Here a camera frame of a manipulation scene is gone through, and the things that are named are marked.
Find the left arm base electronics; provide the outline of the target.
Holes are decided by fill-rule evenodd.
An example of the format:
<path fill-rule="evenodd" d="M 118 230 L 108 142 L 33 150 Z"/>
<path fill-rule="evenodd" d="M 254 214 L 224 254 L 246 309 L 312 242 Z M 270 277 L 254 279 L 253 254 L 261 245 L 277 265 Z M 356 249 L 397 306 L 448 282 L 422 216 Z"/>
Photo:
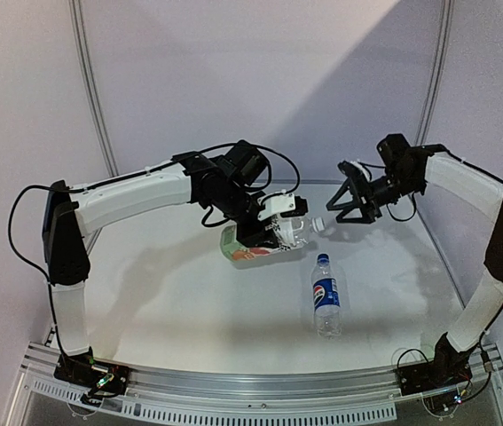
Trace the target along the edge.
<path fill-rule="evenodd" d="M 80 402 L 100 406 L 104 399 L 123 396 L 130 381 L 131 368 L 94 359 L 91 351 L 70 357 L 59 356 L 53 376 L 84 388 Z"/>

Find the clear tea bottle white label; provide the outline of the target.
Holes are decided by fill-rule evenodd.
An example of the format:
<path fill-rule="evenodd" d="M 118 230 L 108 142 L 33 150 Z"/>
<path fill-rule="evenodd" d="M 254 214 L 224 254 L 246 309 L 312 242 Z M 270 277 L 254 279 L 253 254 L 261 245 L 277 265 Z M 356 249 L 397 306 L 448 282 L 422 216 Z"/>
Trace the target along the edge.
<path fill-rule="evenodd" d="M 283 217 L 277 214 L 261 221 L 236 219 L 220 236 L 220 251 L 230 261 L 254 260 L 298 250 L 310 243 L 311 236 L 324 230 L 320 217 Z"/>

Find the clear pepsi bottle blue label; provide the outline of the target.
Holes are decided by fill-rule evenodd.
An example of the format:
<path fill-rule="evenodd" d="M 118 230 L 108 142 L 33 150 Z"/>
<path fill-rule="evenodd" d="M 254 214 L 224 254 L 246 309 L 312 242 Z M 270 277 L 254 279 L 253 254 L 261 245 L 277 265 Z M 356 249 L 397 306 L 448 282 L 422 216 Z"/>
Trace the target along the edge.
<path fill-rule="evenodd" d="M 341 304 L 337 282 L 328 264 L 316 262 L 311 274 L 314 326 L 318 335 L 331 338 L 341 333 Z"/>

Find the blue pepsi bottle cap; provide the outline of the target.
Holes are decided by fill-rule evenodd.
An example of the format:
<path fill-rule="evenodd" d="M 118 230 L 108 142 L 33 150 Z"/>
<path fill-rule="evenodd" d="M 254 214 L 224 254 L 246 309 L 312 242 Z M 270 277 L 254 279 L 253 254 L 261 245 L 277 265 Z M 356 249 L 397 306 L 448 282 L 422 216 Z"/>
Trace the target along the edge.
<path fill-rule="evenodd" d="M 328 254 L 319 254 L 317 257 L 317 262 L 321 264 L 328 264 L 329 263 Z"/>

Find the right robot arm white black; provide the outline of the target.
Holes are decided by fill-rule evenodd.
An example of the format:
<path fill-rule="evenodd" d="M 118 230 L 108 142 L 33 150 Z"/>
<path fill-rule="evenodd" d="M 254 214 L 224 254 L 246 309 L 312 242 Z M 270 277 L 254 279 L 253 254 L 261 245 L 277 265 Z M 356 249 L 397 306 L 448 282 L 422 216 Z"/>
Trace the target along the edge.
<path fill-rule="evenodd" d="M 441 144 L 411 146 L 389 134 L 376 147 L 384 174 L 369 180 L 362 164 L 343 161 L 345 182 L 326 204 L 343 224 L 371 224 L 381 208 L 435 185 L 457 196 L 491 221 L 483 274 L 462 314 L 436 343 L 426 379 L 444 387 L 468 363 L 483 333 L 503 311 L 503 179 L 452 154 Z"/>

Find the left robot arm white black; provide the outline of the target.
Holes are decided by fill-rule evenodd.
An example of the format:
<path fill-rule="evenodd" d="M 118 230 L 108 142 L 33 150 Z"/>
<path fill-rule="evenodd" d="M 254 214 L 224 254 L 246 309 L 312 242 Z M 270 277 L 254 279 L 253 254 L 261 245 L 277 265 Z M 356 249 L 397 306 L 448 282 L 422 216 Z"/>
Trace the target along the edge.
<path fill-rule="evenodd" d="M 84 282 L 90 260 L 84 238 L 123 219 L 173 205 L 197 203 L 220 210 L 236 225 L 236 240 L 246 248 L 275 249 L 275 232 L 260 219 L 262 207 L 250 185 L 268 168 L 258 147 L 240 140 L 226 154 L 177 154 L 168 163 L 71 188 L 50 186 L 43 219 L 43 251 L 49 282 L 55 287 L 59 347 L 66 372 L 81 385 L 93 384 L 98 364 L 85 354 L 90 344 L 85 327 Z"/>

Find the white bottle cap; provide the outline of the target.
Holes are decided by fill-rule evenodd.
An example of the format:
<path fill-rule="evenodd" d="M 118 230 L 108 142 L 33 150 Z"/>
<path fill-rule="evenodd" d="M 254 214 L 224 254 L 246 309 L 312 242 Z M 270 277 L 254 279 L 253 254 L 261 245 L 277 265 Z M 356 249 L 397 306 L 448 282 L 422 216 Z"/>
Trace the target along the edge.
<path fill-rule="evenodd" d="M 324 223 L 324 220 L 322 217 L 314 217 L 310 221 L 310 224 L 311 224 L 312 230 L 316 233 L 321 233 L 321 232 L 325 231 L 325 229 L 326 229 L 326 226 L 325 226 L 325 223 Z"/>

